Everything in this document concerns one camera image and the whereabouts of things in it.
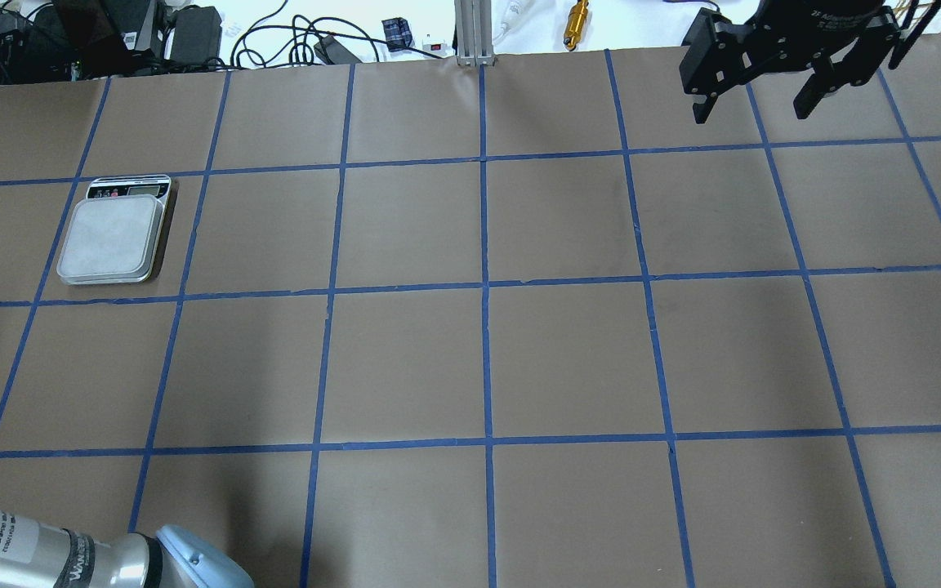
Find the label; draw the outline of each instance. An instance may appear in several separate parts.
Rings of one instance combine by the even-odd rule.
[[[71,550],[53,588],[89,588],[93,566],[96,564],[96,544],[88,535],[79,535],[68,529],[64,531],[71,538]]]
[[[38,523],[0,510],[0,558],[31,563],[38,546]]]

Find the white sticker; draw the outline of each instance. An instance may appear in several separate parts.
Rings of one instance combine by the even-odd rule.
[[[31,563],[38,546],[38,523],[0,510],[0,558]]]

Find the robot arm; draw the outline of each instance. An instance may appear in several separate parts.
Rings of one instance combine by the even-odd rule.
[[[934,0],[904,36],[916,7],[915,1],[901,26],[881,0],[761,0],[756,14],[738,25],[701,8],[683,41],[689,48],[680,62],[685,93],[695,98],[695,122],[707,121],[718,96],[758,75],[813,70],[794,99],[796,116],[807,118],[841,86],[869,82],[889,53],[889,67],[899,67],[941,0]],[[849,46],[834,63],[832,57]]]

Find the metal post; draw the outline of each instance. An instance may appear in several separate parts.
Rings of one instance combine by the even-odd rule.
[[[477,67],[496,62],[492,0],[456,0],[456,40],[456,61],[460,65]]]

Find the digital scale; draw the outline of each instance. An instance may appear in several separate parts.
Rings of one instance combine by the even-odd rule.
[[[172,194],[168,176],[98,178],[71,211],[56,274],[70,286],[149,278]]]

